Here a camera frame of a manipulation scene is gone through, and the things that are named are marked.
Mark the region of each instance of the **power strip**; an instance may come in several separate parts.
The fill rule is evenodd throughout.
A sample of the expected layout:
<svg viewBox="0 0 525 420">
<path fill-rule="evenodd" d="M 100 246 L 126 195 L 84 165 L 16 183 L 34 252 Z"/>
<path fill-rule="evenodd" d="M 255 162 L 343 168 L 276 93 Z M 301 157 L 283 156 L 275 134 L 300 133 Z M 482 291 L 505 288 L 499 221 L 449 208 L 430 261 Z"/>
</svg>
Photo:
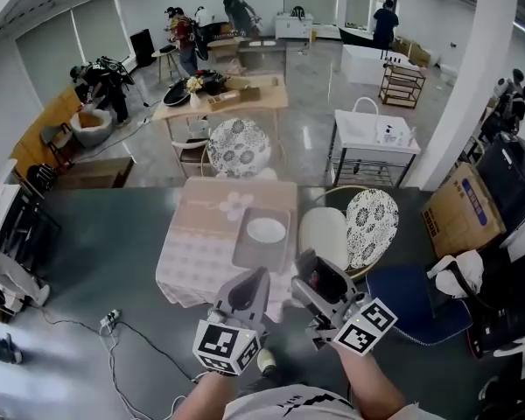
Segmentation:
<svg viewBox="0 0 525 420">
<path fill-rule="evenodd" d="M 121 310 L 113 310 L 107 316 L 100 320 L 101 328 L 111 328 L 115 321 L 121 317 Z"/>
</svg>

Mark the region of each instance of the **flower decoration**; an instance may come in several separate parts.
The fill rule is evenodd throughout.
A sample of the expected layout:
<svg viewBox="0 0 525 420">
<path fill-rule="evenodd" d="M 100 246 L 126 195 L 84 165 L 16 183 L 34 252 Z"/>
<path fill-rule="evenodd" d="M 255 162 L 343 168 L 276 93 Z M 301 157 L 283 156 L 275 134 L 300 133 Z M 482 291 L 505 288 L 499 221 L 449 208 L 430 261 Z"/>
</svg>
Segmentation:
<svg viewBox="0 0 525 420">
<path fill-rule="evenodd" d="M 204 86 L 204 80 L 202 78 L 189 78 L 186 82 L 186 91 L 189 94 L 196 94 Z"/>
<path fill-rule="evenodd" d="M 227 200 L 223 201 L 219 205 L 219 209 L 227 214 L 228 221 L 238 221 L 242 216 L 245 209 L 253 203 L 252 194 L 240 195 L 238 192 L 231 192 L 227 196 Z"/>
</svg>

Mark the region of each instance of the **gray floor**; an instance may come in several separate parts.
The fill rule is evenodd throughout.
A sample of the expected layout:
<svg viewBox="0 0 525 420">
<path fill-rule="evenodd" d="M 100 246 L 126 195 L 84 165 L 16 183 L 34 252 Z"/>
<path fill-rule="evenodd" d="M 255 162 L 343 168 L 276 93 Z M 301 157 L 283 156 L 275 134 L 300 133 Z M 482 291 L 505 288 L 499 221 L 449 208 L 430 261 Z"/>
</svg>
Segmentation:
<svg viewBox="0 0 525 420">
<path fill-rule="evenodd" d="M 319 189 L 300 192 L 302 210 Z M 429 197 L 417 189 L 390 190 L 400 209 L 399 234 L 380 265 L 433 260 L 419 208 Z M 191 347 L 207 306 L 183 309 L 170 304 L 156 286 L 159 252 L 179 188 L 80 190 L 50 193 L 48 203 L 63 226 L 48 264 L 39 271 L 52 286 L 46 307 L 50 320 L 72 319 L 97 327 L 114 308 L 193 376 L 202 368 Z M 335 193 L 327 204 L 346 204 L 350 194 Z M 290 377 L 344 395 L 347 382 L 332 349 L 315 354 L 304 329 L 311 315 L 287 309 L 282 324 L 268 322 L 268 346 Z M 115 349 L 116 378 L 124 394 L 155 420 L 169 415 L 176 396 L 193 385 L 162 355 L 121 325 Z M 129 419 L 109 378 L 108 358 L 99 338 L 81 326 L 49 325 L 42 313 L 26 308 L 0 336 L 11 333 L 24 350 L 25 364 L 0 362 L 0 412 L 27 420 Z M 447 419 L 473 418 L 476 394 L 506 360 L 476 361 L 464 334 L 439 346 L 423 347 L 389 334 L 374 355 L 389 378 L 421 406 Z M 257 377 L 255 366 L 238 384 Z"/>
<path fill-rule="evenodd" d="M 368 96 L 378 102 L 384 115 L 402 116 L 412 127 L 416 127 L 416 140 L 425 150 L 439 118 L 444 111 L 452 87 L 439 79 L 439 69 L 426 71 L 426 84 L 416 109 L 398 108 L 379 103 L 378 87 L 349 84 L 340 71 L 342 44 L 335 41 L 318 40 L 311 48 L 303 43 L 289 42 L 286 54 L 286 84 L 290 106 L 280 113 L 280 136 L 287 154 L 287 164 L 272 164 L 279 170 L 281 179 L 288 179 L 300 185 L 326 185 L 324 170 L 333 129 L 334 110 L 352 110 L 354 102 L 361 96 Z M 158 63 L 136 70 L 133 76 L 145 100 L 152 104 L 161 100 L 176 79 L 170 76 L 167 63 L 162 63 L 164 80 L 158 82 Z M 229 59 L 201 62 L 199 67 L 215 68 L 219 71 L 229 67 Z M 154 108 L 144 108 L 138 93 L 131 88 L 128 93 L 129 112 L 132 123 L 117 130 L 110 139 L 95 150 L 85 151 L 84 158 L 96 154 L 137 130 L 144 118 L 153 114 Z M 371 111 L 369 103 L 362 103 L 360 111 Z M 264 112 L 240 114 L 249 116 L 270 126 L 270 115 Z M 216 126 L 231 115 L 210 117 Z M 175 137 L 180 141 L 187 138 L 184 121 L 173 124 Z M 183 174 L 169 145 L 167 130 L 162 122 L 151 122 L 135 135 L 108 148 L 95 158 L 118 158 L 132 156 L 136 164 L 126 186 L 169 186 L 181 184 Z"/>
</svg>

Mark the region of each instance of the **black pan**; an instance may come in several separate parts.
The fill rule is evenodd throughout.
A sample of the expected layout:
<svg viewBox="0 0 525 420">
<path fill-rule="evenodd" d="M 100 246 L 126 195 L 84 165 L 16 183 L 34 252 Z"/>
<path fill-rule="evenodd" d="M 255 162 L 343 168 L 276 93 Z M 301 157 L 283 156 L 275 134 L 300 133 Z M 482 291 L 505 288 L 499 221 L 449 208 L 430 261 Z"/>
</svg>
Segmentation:
<svg viewBox="0 0 525 420">
<path fill-rule="evenodd" d="M 186 82 L 187 79 L 178 80 L 169 87 L 169 90 L 164 96 L 165 106 L 182 106 L 191 99 L 190 94 L 186 91 Z"/>
</svg>

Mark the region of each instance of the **pink tablecloth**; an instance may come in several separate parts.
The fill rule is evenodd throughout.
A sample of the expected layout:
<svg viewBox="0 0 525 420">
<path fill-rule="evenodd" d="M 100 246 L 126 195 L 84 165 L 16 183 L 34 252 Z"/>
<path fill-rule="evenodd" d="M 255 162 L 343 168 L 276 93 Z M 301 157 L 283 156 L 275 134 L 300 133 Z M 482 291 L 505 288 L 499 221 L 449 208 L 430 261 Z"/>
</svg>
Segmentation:
<svg viewBox="0 0 525 420">
<path fill-rule="evenodd" d="M 292 303 L 291 278 L 298 233 L 298 186 L 291 182 L 189 178 L 157 264 L 156 280 L 167 299 L 185 308 L 213 303 L 220 287 L 244 272 L 232 264 L 246 207 L 290 212 L 283 268 L 270 273 L 267 315 L 282 321 Z"/>
</svg>

